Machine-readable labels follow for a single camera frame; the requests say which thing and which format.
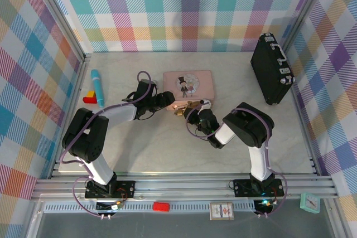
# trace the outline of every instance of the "black mounting plate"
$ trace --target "black mounting plate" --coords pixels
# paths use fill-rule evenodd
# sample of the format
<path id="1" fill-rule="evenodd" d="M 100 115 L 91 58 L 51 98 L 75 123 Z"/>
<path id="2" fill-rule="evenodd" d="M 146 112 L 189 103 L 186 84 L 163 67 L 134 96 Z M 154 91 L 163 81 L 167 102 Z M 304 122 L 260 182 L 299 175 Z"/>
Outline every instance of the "black mounting plate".
<path id="1" fill-rule="evenodd" d="M 263 194 L 252 189 L 250 179 L 235 179 L 233 180 L 234 196 L 235 197 L 275 197 L 273 188 L 277 192 L 277 197 L 284 196 L 284 189 L 281 179 L 274 179 L 266 188 Z"/>
<path id="2" fill-rule="evenodd" d="M 135 181 L 117 181 L 117 189 L 124 189 L 128 194 L 128 199 L 134 198 L 135 193 Z M 113 198 L 113 199 L 122 199 L 122 193 L 124 191 L 115 191 L 110 197 L 101 195 L 97 189 L 94 187 L 92 181 L 88 181 L 86 184 L 86 192 L 84 198 Z"/>

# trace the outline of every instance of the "briefcase handle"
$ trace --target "briefcase handle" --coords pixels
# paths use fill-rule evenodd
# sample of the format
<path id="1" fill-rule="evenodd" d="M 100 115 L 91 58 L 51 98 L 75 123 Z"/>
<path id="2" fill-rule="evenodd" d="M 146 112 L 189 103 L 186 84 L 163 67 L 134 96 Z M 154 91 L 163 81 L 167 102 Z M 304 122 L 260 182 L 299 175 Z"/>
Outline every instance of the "briefcase handle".
<path id="1" fill-rule="evenodd" d="M 281 46 L 279 44 L 273 44 L 273 43 L 271 43 L 270 46 L 272 47 L 272 50 L 275 50 L 275 47 L 279 48 L 280 53 L 283 56 L 283 58 L 278 59 L 278 62 L 279 62 L 279 65 L 283 65 L 283 62 L 286 61 L 286 55 L 285 55 L 283 49 L 281 48 Z"/>

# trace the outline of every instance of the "pink tin box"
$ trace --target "pink tin box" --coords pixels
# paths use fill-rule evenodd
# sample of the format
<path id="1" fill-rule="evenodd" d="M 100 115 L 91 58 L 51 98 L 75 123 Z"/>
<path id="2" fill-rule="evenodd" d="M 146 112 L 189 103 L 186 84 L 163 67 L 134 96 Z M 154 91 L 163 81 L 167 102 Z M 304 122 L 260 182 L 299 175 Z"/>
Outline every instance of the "pink tin box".
<path id="1" fill-rule="evenodd" d="M 176 99 L 167 110 L 175 110 L 186 105 L 188 101 L 214 101 L 212 73 L 209 70 L 164 72 L 163 90 L 171 91 Z"/>

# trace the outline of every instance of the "black briefcase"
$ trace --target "black briefcase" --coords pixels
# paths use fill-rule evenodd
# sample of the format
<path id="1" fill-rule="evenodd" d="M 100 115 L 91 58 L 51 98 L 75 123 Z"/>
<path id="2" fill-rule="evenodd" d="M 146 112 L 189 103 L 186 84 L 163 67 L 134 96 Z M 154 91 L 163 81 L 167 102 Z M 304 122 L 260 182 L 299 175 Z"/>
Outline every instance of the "black briefcase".
<path id="1" fill-rule="evenodd" d="M 295 82 L 295 77 L 272 33 L 260 36 L 250 63 L 267 104 L 280 103 Z"/>

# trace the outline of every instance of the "small card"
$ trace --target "small card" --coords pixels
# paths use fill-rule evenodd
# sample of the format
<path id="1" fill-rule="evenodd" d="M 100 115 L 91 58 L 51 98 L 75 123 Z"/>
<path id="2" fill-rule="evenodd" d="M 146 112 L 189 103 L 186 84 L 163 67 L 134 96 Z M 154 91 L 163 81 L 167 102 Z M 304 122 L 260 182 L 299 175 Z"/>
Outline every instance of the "small card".
<path id="1" fill-rule="evenodd" d="M 233 204 L 232 203 L 211 203 L 210 204 L 210 219 L 211 220 L 233 220 Z"/>

